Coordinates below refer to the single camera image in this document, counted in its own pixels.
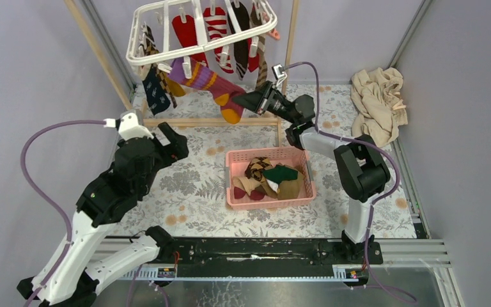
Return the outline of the purple orange striped sock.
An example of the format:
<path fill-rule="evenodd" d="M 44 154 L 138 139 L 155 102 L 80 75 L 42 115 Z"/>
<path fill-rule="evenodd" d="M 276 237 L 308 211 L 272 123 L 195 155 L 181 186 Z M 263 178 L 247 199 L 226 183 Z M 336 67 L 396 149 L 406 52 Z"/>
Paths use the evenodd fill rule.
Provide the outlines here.
<path fill-rule="evenodd" d="M 169 78 L 186 87 L 210 92 L 214 102 L 220 107 L 225 121 L 237 124 L 242 119 L 244 108 L 236 104 L 233 99 L 246 91 L 194 59 L 191 59 L 191 77 L 187 78 L 183 64 L 183 58 L 174 59 Z"/>

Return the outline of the brown argyle sock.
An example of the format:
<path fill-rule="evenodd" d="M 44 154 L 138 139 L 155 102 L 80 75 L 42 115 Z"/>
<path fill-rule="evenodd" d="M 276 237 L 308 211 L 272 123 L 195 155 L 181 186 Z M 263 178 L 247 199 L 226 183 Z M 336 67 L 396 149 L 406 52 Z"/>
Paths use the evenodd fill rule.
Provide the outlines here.
<path fill-rule="evenodd" d="M 268 157 L 255 157 L 251 159 L 244 174 L 250 182 L 261 184 L 267 181 L 264 172 L 273 168 Z"/>

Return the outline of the green sock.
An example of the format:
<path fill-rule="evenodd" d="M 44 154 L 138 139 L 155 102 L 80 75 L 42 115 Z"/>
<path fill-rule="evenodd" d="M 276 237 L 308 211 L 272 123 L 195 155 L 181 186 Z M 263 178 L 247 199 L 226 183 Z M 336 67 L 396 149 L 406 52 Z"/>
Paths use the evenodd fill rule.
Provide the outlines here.
<path fill-rule="evenodd" d="M 275 167 L 265 170 L 263 177 L 268 183 L 269 187 L 274 192 L 279 192 L 279 186 L 285 181 L 302 180 L 303 174 L 287 165 L 278 164 Z"/>

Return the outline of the beige purple striped sock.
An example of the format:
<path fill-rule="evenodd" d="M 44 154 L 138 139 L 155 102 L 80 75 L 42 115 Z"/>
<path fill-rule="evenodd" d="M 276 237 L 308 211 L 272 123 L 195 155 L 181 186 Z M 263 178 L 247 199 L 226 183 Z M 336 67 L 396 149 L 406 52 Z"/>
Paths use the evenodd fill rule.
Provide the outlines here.
<path fill-rule="evenodd" d="M 247 177 L 233 177 L 233 193 L 236 199 L 246 196 L 252 201 L 261 201 L 266 197 L 266 192 L 261 182 Z"/>

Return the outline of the tan plain sock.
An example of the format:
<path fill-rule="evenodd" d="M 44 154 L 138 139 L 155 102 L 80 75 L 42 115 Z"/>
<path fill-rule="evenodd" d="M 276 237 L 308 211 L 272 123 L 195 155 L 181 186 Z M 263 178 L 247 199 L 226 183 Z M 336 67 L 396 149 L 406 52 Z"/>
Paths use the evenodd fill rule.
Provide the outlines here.
<path fill-rule="evenodd" d="M 302 180 L 285 181 L 279 186 L 279 192 L 276 193 L 278 200 L 292 200 L 299 197 L 300 189 L 302 188 L 304 176 Z"/>

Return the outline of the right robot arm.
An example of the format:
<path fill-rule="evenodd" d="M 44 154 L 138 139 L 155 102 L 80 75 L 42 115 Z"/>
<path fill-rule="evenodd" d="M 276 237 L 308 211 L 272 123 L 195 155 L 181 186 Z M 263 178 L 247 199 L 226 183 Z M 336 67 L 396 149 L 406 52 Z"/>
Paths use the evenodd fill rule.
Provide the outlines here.
<path fill-rule="evenodd" d="M 356 264 L 366 256 L 365 242 L 371 238 L 373 200 L 384 192 L 391 178 L 382 150 L 367 135 L 356 139 L 333 136 L 316 127 L 313 97 L 288 100 L 270 81 L 259 90 L 237 95 L 233 102 L 257 114 L 268 111 L 291 125 L 286 130 L 290 145 L 331 158 L 337 165 L 341 186 L 353 203 L 341 246 L 344 260 Z"/>

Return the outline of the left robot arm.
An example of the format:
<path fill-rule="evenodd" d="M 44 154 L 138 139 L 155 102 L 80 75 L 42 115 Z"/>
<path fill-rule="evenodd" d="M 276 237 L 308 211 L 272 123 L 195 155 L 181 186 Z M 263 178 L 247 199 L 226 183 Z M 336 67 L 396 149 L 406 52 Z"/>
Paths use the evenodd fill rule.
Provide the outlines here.
<path fill-rule="evenodd" d="M 52 258 L 36 276 L 22 279 L 17 290 L 26 305 L 91 306 L 111 283 L 146 262 L 167 262 L 172 236 L 160 226 L 122 250 L 92 264 L 91 258 L 107 234 L 149 192 L 157 173 L 189 155 L 187 138 L 167 123 L 158 139 L 140 123 L 104 120 L 118 130 L 120 140 L 110 167 L 80 195 L 73 216 L 63 216 L 66 233 Z"/>

